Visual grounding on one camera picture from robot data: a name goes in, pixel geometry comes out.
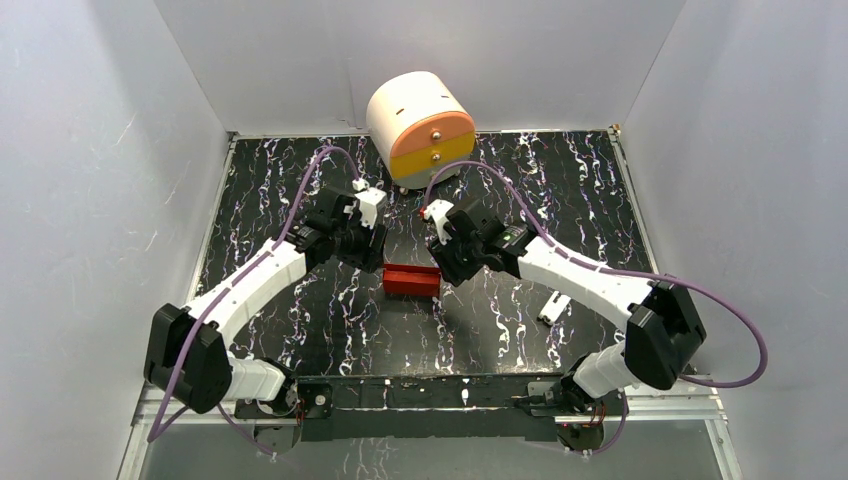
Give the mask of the red paper box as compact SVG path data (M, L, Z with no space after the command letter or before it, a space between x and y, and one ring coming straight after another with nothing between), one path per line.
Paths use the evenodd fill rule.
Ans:
M383 290L387 294L414 297L438 297L441 293L441 270L438 267L392 264L383 266Z

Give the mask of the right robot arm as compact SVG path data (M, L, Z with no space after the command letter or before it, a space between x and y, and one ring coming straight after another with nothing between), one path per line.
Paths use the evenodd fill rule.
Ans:
M623 332L623 341L581 356L547 391L518 399L520 408L587 414L605 395L629 386L669 390L706 339L691 295L680 285L640 272L611 274L537 225L505 224L475 199L434 200L421 216L436 228L428 250L451 285L482 268L507 273L565 295Z

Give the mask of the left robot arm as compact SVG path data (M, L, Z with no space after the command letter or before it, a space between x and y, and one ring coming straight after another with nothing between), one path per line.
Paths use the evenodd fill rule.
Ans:
M386 192L362 181L353 191L326 187L314 205L229 277L185 306L153 316L145 380L203 414L223 401L256 400L275 416L299 400L293 371L270 358L239 359L236 335L271 300L330 259L372 273L383 265Z

